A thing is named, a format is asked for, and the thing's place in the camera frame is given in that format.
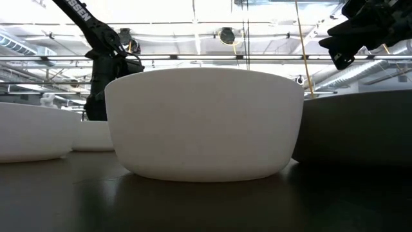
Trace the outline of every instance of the white bowl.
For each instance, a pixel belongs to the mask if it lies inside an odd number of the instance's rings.
[[[113,151],[108,122],[80,123],[73,142],[73,151]]]
[[[56,159],[71,151],[81,115],[0,102],[0,162]]]
[[[288,164],[303,89],[267,73],[180,68],[111,82],[106,107],[118,159],[129,171],[162,180],[251,180]]]

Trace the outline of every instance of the white figurine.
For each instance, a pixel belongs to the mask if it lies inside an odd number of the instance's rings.
[[[49,107],[49,108],[55,108],[57,109],[58,107],[53,104],[55,96],[52,93],[44,93],[43,97],[40,98],[40,105],[44,107]]]

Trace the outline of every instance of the table surface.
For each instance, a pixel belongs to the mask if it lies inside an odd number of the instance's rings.
[[[232,183],[151,180],[114,153],[0,164],[0,231],[412,231],[412,171],[304,166]]]

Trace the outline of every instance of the gray bowl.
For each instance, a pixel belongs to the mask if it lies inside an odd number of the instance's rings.
[[[292,156],[303,163],[412,166],[412,90],[304,102]]]

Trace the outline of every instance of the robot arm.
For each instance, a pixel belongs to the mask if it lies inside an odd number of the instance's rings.
[[[331,37],[319,41],[329,49],[338,70],[347,68],[363,46],[373,50],[412,39],[410,0],[349,0],[342,15],[348,20],[329,29]]]
[[[53,0],[53,2],[82,30],[92,47],[85,56],[93,60],[91,93],[84,106],[89,120],[106,121],[104,88],[118,77],[142,72],[138,62],[126,59],[128,53],[116,31],[100,22],[79,0]]]

